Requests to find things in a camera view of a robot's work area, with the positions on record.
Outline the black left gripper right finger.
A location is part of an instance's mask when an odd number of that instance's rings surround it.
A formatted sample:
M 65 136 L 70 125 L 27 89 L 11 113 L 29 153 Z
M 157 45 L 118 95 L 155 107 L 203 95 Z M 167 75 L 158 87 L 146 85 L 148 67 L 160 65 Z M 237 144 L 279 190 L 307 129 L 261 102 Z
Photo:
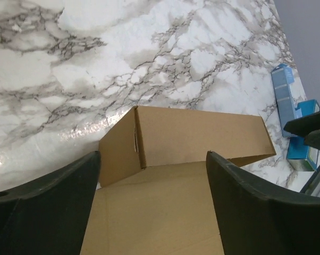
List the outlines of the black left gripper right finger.
M 212 151 L 206 169 L 225 254 L 320 254 L 320 198 L 275 185 Z

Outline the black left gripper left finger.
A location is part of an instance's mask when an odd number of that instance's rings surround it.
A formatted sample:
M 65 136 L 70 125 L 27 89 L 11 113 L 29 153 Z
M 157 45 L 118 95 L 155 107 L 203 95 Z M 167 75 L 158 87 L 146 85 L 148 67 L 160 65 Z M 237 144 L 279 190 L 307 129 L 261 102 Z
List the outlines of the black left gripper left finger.
M 80 254 L 100 171 L 91 152 L 0 192 L 0 254 Z

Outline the brown cardboard box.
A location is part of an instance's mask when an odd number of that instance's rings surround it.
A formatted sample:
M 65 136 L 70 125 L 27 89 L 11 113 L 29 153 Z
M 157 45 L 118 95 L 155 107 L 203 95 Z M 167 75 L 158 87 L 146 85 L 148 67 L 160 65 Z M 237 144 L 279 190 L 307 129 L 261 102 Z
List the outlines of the brown cardboard box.
M 260 116 L 136 106 L 100 140 L 82 254 L 222 254 L 206 172 L 275 155 Z

